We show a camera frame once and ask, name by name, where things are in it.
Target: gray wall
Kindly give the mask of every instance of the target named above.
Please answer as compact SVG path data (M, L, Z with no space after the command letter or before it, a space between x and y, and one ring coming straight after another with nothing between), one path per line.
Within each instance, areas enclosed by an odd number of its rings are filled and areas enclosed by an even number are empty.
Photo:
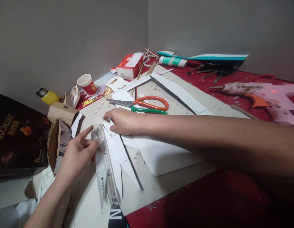
M0 1L0 93L47 113L35 92L59 95L147 46L147 0Z
M242 70L294 81L294 0L149 0L148 47L249 53Z

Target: green scissor handle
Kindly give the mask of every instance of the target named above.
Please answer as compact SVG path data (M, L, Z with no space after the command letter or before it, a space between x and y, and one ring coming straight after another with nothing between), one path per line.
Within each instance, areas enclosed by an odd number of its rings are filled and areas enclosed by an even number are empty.
M136 108L134 106L131 107L131 111L133 112L149 112L149 113L157 113L157 114L163 114L163 115L167 115L167 113L163 110L159 110L159 109L141 109L141 108Z

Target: red tablecloth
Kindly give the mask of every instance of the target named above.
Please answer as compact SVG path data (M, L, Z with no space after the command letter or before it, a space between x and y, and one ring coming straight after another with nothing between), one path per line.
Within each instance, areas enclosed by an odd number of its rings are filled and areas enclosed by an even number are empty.
M229 96L217 90L212 82L216 75L201 79L204 74L187 72L192 67L175 68L172 72L228 105L238 105L242 109L264 121L272 121L263 108L251 108L250 99ZM223 77L217 85L229 82L252 82L255 74L237 71ZM272 84L285 83L275 79ZM275 227L273 202L267 192L249 175L227 169L220 169L205 176L168 196L126 216L131 228L135 227Z

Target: small cardboard box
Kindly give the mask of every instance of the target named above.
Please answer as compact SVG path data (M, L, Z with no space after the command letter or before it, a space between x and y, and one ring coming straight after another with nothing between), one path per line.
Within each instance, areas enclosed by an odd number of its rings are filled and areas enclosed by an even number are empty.
M138 52L126 55L121 63L116 67L117 75L123 79L132 80L137 76L142 64L143 53Z
M48 160L53 172L59 152L60 133L58 119L61 119L68 127L71 127L78 114L79 111L77 109L59 102L53 103L49 108L48 119L52 122L52 126L49 131L48 139Z
M48 166L46 115L0 94L0 180L33 176Z

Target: brown box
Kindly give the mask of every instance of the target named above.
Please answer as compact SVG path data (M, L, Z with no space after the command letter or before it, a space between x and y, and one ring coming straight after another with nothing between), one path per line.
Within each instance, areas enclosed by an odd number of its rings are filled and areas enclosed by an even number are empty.
M59 120L61 119L68 127L76 119L79 111L69 105L55 102L49 108L48 119L52 122L48 139L48 160L52 171L55 170L57 154L59 152Z
M48 166L46 115L0 94L0 180L33 176Z

